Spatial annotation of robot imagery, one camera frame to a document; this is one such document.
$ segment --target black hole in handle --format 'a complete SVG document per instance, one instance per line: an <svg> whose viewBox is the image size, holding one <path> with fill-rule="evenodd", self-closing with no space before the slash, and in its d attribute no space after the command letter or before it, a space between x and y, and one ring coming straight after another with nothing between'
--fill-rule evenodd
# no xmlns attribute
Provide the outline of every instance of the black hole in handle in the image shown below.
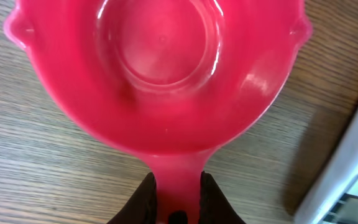
<svg viewBox="0 0 358 224"><path fill-rule="evenodd" d="M184 211L175 211L168 218L168 224L187 224L187 215Z"/></svg>

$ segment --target wood grain surface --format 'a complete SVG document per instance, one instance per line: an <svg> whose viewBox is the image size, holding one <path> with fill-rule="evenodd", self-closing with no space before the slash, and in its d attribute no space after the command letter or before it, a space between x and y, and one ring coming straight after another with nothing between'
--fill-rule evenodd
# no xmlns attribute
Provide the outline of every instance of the wood grain surface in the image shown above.
<svg viewBox="0 0 358 224"><path fill-rule="evenodd" d="M0 0L0 223L105 223L149 169L57 108L2 33L13 5ZM358 0L308 0L306 10L314 35L280 96L205 168L248 224L292 223L357 108Z"/></svg>

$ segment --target tabletop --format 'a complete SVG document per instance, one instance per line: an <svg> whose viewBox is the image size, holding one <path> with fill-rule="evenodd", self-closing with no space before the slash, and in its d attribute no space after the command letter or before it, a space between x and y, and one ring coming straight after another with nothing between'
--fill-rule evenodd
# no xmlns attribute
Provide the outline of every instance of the tabletop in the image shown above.
<svg viewBox="0 0 358 224"><path fill-rule="evenodd" d="M106 223L149 169L58 109L2 32L13 5L0 0L0 223ZM358 0L306 11L314 34L281 94L205 167L248 224L292 223L358 105Z"/></svg>

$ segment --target silver appliance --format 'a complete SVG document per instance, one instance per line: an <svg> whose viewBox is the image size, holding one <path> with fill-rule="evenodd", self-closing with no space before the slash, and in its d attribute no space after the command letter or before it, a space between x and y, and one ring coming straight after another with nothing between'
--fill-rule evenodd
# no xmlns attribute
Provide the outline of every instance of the silver appliance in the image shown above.
<svg viewBox="0 0 358 224"><path fill-rule="evenodd" d="M358 224L358 110L295 214L295 224L329 223Z"/></svg>

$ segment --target pink bowl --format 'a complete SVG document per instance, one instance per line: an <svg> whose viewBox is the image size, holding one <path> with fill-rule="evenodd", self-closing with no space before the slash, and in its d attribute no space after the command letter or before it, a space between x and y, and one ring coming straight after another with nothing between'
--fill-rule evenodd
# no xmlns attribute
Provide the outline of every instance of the pink bowl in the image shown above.
<svg viewBox="0 0 358 224"><path fill-rule="evenodd" d="M71 119L153 169L162 221L195 223L208 157L271 105L311 35L302 0L16 3L7 36Z"/></svg>

